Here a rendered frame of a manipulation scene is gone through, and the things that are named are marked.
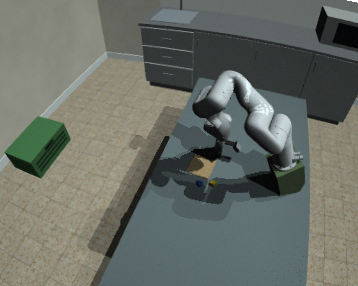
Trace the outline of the tan square mat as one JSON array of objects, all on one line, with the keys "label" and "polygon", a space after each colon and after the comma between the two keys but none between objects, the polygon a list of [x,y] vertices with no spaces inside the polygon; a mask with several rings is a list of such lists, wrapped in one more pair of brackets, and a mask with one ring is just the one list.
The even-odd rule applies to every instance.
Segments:
[{"label": "tan square mat", "polygon": [[209,179],[215,164],[216,161],[195,154],[188,165],[186,172]]}]

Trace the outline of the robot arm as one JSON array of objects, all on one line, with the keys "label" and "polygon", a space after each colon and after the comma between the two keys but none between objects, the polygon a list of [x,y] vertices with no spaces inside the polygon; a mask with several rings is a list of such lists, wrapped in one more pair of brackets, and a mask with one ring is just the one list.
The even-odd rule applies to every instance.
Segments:
[{"label": "robot arm", "polygon": [[[231,117],[221,112],[233,93],[236,94],[239,104],[248,112],[248,119],[244,124],[247,135],[268,153],[276,154],[276,161],[274,155],[272,158],[276,169],[292,169],[297,160],[303,159],[303,155],[299,156],[300,152],[293,150],[290,119],[284,114],[273,116],[273,107],[238,72],[224,71],[213,86],[204,87],[195,99],[192,105],[193,112],[198,117],[208,120],[204,124],[204,130],[219,141],[225,141],[226,145],[233,146],[236,153],[240,152],[241,146],[237,141],[227,140],[230,136]],[[202,102],[199,102],[200,100]]]}]

